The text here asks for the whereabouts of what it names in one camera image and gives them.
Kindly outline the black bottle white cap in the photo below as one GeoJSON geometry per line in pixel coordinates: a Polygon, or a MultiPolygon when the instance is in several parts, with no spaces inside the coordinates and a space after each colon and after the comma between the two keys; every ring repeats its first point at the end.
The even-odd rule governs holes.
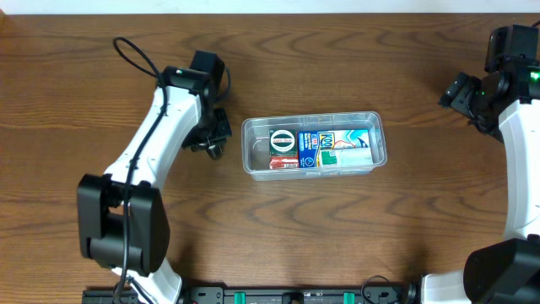
{"type": "Polygon", "coordinates": [[[223,155],[223,146],[221,144],[208,146],[206,152],[212,160],[219,160],[223,155]]]}

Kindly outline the red orange medicine box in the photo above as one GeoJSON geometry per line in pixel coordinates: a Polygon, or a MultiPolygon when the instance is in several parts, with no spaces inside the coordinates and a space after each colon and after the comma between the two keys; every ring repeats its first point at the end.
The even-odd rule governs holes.
{"type": "Polygon", "coordinates": [[[271,170],[298,168],[298,167],[299,167],[299,160],[297,156],[275,155],[270,158],[270,162],[269,162],[269,168],[271,170]]]}

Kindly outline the green square box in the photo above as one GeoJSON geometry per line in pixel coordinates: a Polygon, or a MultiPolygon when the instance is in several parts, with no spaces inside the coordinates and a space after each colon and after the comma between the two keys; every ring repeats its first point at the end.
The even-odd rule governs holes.
{"type": "Polygon", "coordinates": [[[269,147],[271,157],[296,157],[298,153],[297,132],[294,129],[270,129],[269,147]]]}

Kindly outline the blue white drink mix box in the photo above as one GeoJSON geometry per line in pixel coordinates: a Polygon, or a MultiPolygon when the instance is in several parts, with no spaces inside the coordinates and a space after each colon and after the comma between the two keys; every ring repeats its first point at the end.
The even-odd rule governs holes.
{"type": "Polygon", "coordinates": [[[367,130],[345,129],[298,133],[300,168],[320,168],[318,154],[324,149],[369,148],[367,130]]]}

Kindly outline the white green medicine packet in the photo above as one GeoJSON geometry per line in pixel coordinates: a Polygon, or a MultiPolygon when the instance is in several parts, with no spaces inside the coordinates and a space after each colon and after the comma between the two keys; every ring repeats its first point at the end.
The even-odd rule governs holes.
{"type": "Polygon", "coordinates": [[[369,148],[324,149],[318,154],[320,167],[368,166],[373,164],[369,148]]]}

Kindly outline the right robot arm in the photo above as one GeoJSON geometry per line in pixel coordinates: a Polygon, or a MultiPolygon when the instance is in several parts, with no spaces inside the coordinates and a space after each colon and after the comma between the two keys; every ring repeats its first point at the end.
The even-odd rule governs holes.
{"type": "Polygon", "coordinates": [[[499,27],[478,79],[459,73],[439,104],[505,146],[508,207],[503,241],[472,252],[462,270],[426,274],[410,303],[539,301],[539,25],[499,27]]]}

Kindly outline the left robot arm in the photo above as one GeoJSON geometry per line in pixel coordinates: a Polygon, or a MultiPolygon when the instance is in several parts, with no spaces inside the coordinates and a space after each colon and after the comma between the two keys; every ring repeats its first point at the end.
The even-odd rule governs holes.
{"type": "Polygon", "coordinates": [[[230,71],[217,54],[197,51],[189,68],[157,76],[152,106],[132,141],[100,175],[77,187],[80,250],[120,279],[111,290],[86,290],[84,303],[180,303],[182,279],[166,253],[170,226],[161,191],[179,152],[223,154],[232,132],[218,102],[230,71]]]}

